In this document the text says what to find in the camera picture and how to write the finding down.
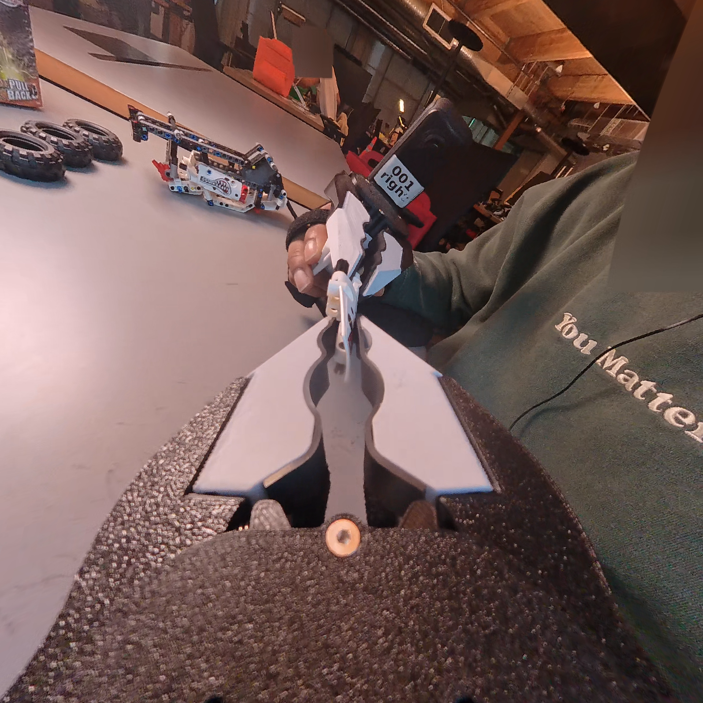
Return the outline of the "white and grey toy connector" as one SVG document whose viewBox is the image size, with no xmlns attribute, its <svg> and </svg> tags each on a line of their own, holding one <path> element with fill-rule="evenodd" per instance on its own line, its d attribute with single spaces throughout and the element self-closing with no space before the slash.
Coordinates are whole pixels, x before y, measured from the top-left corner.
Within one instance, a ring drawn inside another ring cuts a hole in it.
<svg viewBox="0 0 703 703">
<path fill-rule="evenodd" d="M 346 319 L 349 323 L 353 323 L 356 318 L 360 287 L 359 274 L 350 278 L 342 271 L 334 272 L 328 282 L 326 315 L 338 321 Z"/>
</svg>

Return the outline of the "person's right hand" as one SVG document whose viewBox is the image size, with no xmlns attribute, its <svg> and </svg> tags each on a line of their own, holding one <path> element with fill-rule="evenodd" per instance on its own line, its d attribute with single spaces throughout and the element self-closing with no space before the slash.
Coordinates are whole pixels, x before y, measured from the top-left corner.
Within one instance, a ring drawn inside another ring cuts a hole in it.
<svg viewBox="0 0 703 703">
<path fill-rule="evenodd" d="M 316 224 L 294 239 L 287 249 L 288 280 L 300 293 L 318 299 L 327 296 L 330 275 L 327 271 L 314 274 L 313 268 L 321 259 L 327 238 L 326 225 Z"/>
</svg>

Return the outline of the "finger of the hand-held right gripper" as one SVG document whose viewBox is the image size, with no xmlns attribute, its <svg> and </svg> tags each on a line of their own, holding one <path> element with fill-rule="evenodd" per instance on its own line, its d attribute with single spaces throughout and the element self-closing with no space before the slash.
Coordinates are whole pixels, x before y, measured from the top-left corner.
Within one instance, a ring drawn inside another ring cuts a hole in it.
<svg viewBox="0 0 703 703">
<path fill-rule="evenodd" d="M 361 296 L 379 293 L 412 263 L 412 248 L 405 236 L 391 232 L 378 233 L 368 244 L 362 261 Z"/>
<path fill-rule="evenodd" d="M 352 192 L 347 192 L 343 204 L 328 218 L 326 223 L 328 238 L 321 260 L 313 268 L 313 273 L 318 274 L 322 270 L 333 273 L 338 259 L 345 259 L 349 263 L 348 275 L 361 276 L 367 239 L 364 226 L 369 219 L 370 216 L 362 201 Z"/>
</svg>

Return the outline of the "person's right forearm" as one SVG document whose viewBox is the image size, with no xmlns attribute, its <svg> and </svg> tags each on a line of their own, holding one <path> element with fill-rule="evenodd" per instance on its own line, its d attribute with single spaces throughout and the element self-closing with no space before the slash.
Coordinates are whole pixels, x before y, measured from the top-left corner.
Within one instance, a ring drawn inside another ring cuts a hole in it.
<svg viewBox="0 0 703 703">
<path fill-rule="evenodd" d="M 533 218 L 517 208 L 462 251 L 415 253 L 413 264 L 386 286 L 381 300 L 453 333 L 481 310 L 502 306 L 525 285 L 553 229 L 551 218 Z"/>
</svg>

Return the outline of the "white spotted toy panel assembly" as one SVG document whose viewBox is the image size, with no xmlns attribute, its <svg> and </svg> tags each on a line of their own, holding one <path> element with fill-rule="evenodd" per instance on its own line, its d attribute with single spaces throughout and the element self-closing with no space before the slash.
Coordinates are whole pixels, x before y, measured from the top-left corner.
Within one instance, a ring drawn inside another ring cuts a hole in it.
<svg viewBox="0 0 703 703">
<path fill-rule="evenodd" d="M 334 354 L 335 362 L 338 365 L 336 373 L 340 373 L 340 368 L 344 368 L 345 381 L 349 379 L 350 359 L 352 350 L 351 336 L 354 329 L 355 320 L 353 321 L 353 323 L 349 323 L 346 319 L 342 319 L 341 321 L 336 320 L 338 321 L 338 331 L 336 336 Z"/>
</svg>

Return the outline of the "partly built toy vehicle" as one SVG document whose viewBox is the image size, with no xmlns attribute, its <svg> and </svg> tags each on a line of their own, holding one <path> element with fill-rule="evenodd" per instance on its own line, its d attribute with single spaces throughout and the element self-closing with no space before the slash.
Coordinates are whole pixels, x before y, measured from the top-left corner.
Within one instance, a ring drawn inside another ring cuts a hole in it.
<svg viewBox="0 0 703 703">
<path fill-rule="evenodd" d="M 153 165 L 171 191 L 240 213 L 288 206 L 282 176 L 261 144 L 242 154 L 178 125 L 171 113 L 162 122 L 132 105 L 128 110 L 135 141 L 153 134 L 168 143 L 167 161 Z"/>
</svg>

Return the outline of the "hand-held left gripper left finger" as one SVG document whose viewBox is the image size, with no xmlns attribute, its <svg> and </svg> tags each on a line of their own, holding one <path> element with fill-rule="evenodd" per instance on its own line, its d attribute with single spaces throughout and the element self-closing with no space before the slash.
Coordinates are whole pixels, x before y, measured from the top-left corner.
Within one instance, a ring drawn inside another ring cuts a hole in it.
<svg viewBox="0 0 703 703">
<path fill-rule="evenodd" d="M 321 441 L 337 323 L 323 319 L 256 368 L 195 479 L 197 494 L 263 497 Z"/>
</svg>

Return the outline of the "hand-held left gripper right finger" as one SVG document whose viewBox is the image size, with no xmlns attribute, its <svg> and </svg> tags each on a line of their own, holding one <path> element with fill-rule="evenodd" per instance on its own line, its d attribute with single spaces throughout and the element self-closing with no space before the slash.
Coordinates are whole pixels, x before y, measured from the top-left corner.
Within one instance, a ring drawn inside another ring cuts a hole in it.
<svg viewBox="0 0 703 703">
<path fill-rule="evenodd" d="M 357 319 L 371 456 L 426 497 L 492 491 L 442 374 L 369 319 Z"/>
</svg>

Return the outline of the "black toy tyre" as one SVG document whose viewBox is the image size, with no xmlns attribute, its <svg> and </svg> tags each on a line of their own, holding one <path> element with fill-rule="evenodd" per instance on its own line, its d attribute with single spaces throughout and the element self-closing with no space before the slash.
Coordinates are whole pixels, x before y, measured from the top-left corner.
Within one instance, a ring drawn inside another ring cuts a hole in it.
<svg viewBox="0 0 703 703">
<path fill-rule="evenodd" d="M 83 137 L 89 144 L 93 158 L 105 162 L 119 162 L 123 145 L 118 136 L 101 125 L 84 119 L 66 119 L 63 126 Z"/>
<path fill-rule="evenodd" d="M 9 129 L 1 130 L 1 169 L 32 181 L 58 181 L 66 167 L 63 155 L 54 146 L 34 136 Z"/>
<path fill-rule="evenodd" d="M 27 120 L 20 130 L 47 142 L 62 154 L 63 161 L 70 168 L 84 168 L 93 160 L 89 142 L 76 132 L 44 120 Z"/>
</svg>

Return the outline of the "orange crate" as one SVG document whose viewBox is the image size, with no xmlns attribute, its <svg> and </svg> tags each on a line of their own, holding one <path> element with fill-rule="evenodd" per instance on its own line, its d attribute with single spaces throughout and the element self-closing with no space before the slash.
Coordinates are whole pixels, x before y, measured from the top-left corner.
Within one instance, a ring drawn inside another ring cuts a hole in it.
<svg viewBox="0 0 703 703">
<path fill-rule="evenodd" d="M 254 80 L 287 98 L 294 83 L 292 49 L 282 41 L 260 37 L 254 59 Z"/>
</svg>

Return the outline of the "printed toy set box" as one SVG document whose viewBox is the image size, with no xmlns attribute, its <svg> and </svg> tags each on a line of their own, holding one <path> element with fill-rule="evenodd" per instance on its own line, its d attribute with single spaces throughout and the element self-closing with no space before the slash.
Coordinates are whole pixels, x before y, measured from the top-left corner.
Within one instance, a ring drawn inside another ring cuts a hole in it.
<svg viewBox="0 0 703 703">
<path fill-rule="evenodd" d="M 29 6 L 1 1 L 1 102 L 42 107 Z"/>
</svg>

